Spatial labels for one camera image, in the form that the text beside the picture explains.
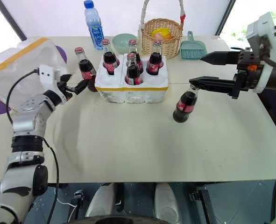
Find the dustpan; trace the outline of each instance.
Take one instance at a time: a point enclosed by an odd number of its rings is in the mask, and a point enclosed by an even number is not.
[[[183,60],[199,60],[207,54],[205,44],[201,41],[195,41],[193,32],[188,32],[188,40],[180,44],[180,57]]]

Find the styrofoam box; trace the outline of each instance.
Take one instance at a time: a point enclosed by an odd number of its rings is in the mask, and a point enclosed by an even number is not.
[[[125,82],[127,73],[127,54],[118,55],[120,65],[114,70],[114,75],[110,76],[103,66],[103,58],[99,63],[95,79],[95,87],[100,95],[110,103],[160,103],[165,97],[168,89],[167,60],[162,56],[164,63],[159,69],[157,76],[147,73],[147,61],[149,57],[141,57],[143,73],[140,74],[143,83],[140,85],[129,85]]]

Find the silver robot arm segment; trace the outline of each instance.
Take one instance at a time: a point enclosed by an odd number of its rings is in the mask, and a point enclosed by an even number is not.
[[[24,102],[13,119],[12,153],[8,157],[0,183],[0,223],[21,223],[35,198],[48,187],[48,170],[44,162],[42,141],[46,122],[58,104],[64,104],[85,89],[87,81],[76,87],[66,85],[71,75],[60,75],[52,67],[39,68],[40,81],[45,88]]]

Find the glass bottle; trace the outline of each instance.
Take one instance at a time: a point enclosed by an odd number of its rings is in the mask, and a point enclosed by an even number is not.
[[[114,70],[119,66],[120,62],[114,54],[110,41],[108,39],[103,39],[101,41],[104,50],[104,67],[108,71],[108,74],[113,76]]]
[[[197,101],[198,90],[197,87],[191,84],[189,89],[181,96],[173,112],[173,119],[176,122],[183,123],[189,118]]]
[[[137,49],[137,41],[135,39],[129,40],[128,45],[129,45],[129,53],[136,54],[137,65],[138,65],[139,73],[141,74],[143,73],[143,65]]]
[[[162,54],[161,54],[161,41],[155,40],[153,43],[152,54],[147,63],[146,71],[148,74],[156,76],[158,75],[159,69],[163,66],[162,63]]]
[[[135,53],[129,53],[127,55],[127,75],[125,76],[125,82],[129,85],[139,85],[142,83]]]
[[[88,89],[92,92],[97,92],[97,89],[95,88],[95,77],[96,77],[96,71],[92,65],[92,63],[87,58],[84,49],[81,47],[74,49],[77,58],[78,58],[78,66],[80,68],[80,71],[82,73],[83,79],[88,80]]]

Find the red bottle cap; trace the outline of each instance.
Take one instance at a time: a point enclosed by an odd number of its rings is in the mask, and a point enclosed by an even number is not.
[[[101,41],[101,44],[102,45],[107,45],[107,44],[109,44],[110,43],[110,41],[108,40],[108,39],[103,39],[102,41]]]
[[[80,53],[83,53],[83,52],[84,52],[84,49],[81,48],[81,47],[77,47],[77,48],[74,49],[74,52],[75,52],[76,54],[80,54]]]
[[[137,41],[136,41],[135,39],[132,39],[132,40],[129,40],[128,43],[129,43],[129,44],[136,44]]]
[[[162,41],[160,41],[160,40],[155,40],[155,44],[161,44],[162,43]]]
[[[129,53],[128,55],[127,55],[127,58],[128,59],[132,59],[132,58],[135,58],[136,57],[136,54],[135,53]]]

